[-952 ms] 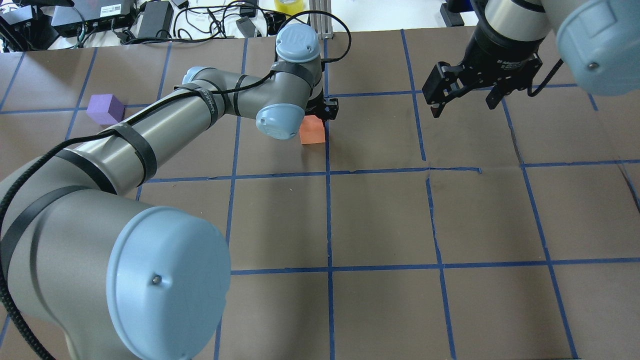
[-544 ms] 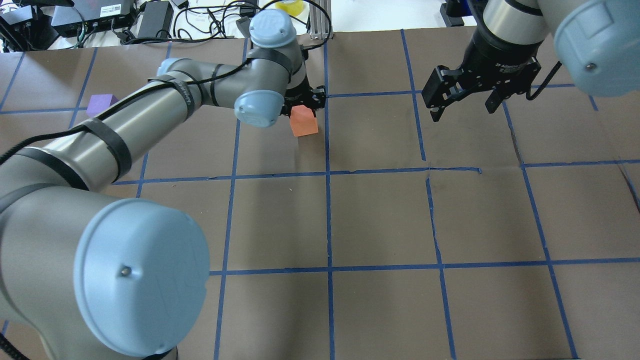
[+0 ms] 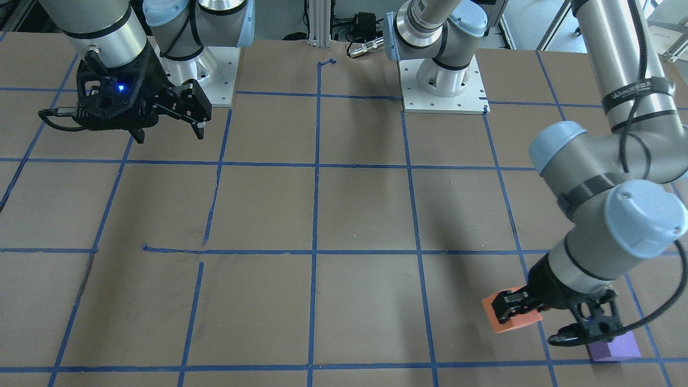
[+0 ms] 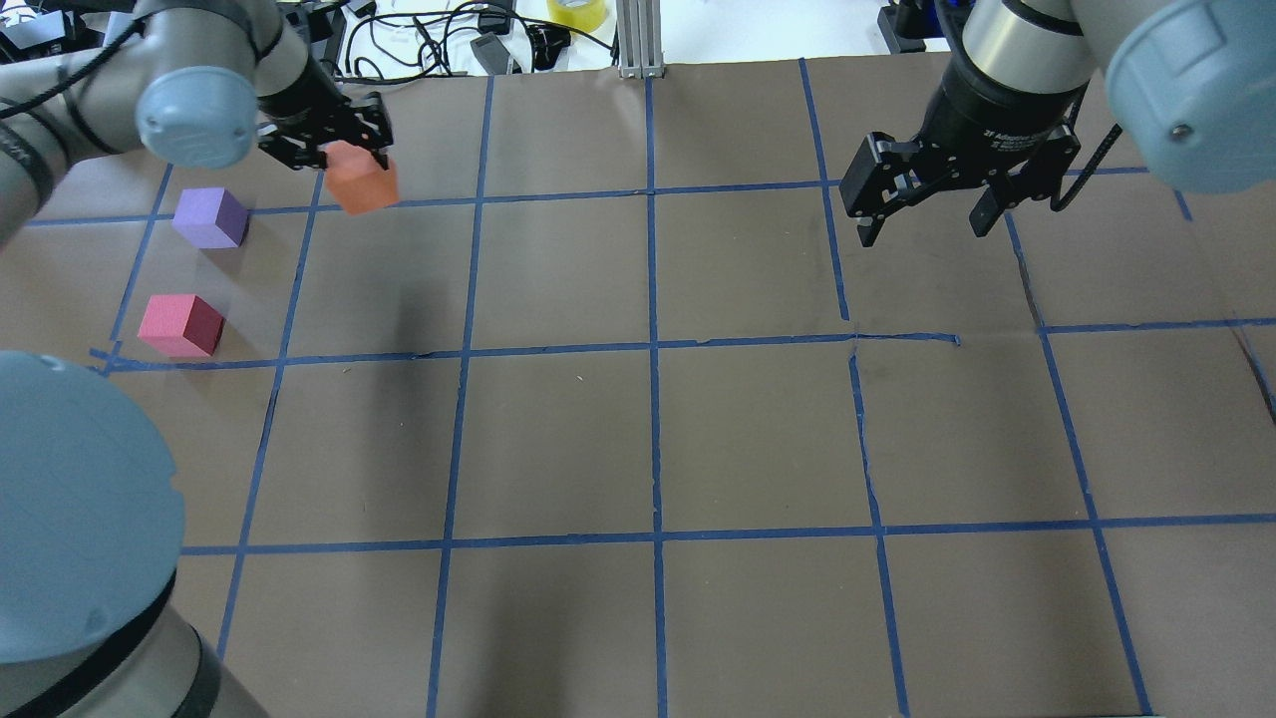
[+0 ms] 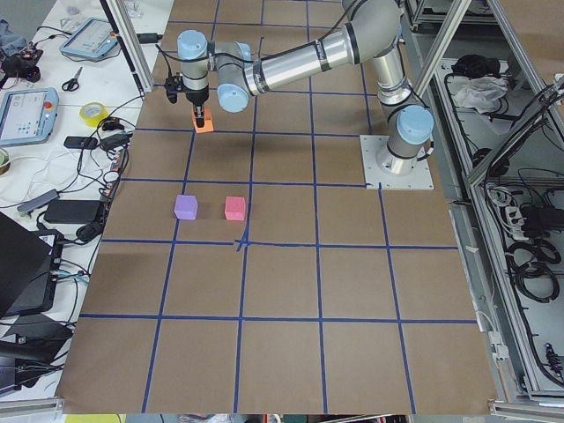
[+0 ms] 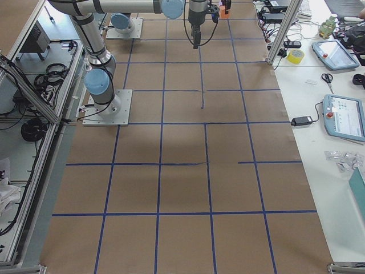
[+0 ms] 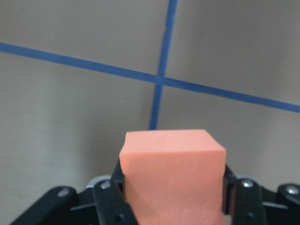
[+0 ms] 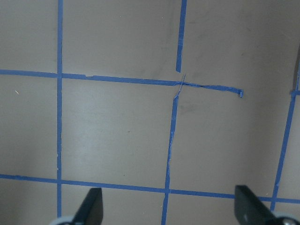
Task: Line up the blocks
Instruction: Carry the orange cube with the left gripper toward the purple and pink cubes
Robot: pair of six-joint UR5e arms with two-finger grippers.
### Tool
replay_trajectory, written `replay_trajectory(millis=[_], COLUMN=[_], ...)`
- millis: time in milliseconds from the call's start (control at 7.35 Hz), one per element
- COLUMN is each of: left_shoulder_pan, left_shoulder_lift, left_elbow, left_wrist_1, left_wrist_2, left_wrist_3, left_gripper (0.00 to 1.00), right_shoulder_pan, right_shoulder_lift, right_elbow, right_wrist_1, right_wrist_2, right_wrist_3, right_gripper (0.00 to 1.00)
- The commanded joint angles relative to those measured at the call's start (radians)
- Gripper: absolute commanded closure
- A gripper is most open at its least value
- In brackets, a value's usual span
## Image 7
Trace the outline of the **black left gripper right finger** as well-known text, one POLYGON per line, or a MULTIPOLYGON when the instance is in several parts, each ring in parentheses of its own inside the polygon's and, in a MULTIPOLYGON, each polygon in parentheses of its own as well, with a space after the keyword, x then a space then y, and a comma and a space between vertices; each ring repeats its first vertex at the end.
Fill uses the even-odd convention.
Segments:
POLYGON ((250 178, 237 178, 229 166, 223 176, 222 211, 229 215, 232 225, 266 225, 260 185, 250 178))

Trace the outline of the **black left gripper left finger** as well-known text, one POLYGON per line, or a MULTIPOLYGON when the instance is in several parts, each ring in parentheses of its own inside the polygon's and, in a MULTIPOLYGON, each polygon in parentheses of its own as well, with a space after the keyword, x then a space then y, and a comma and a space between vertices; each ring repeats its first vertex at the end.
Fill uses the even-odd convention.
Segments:
POLYGON ((130 205, 125 200, 124 175, 120 161, 111 176, 96 178, 93 185, 93 199, 100 225, 138 224, 130 205))

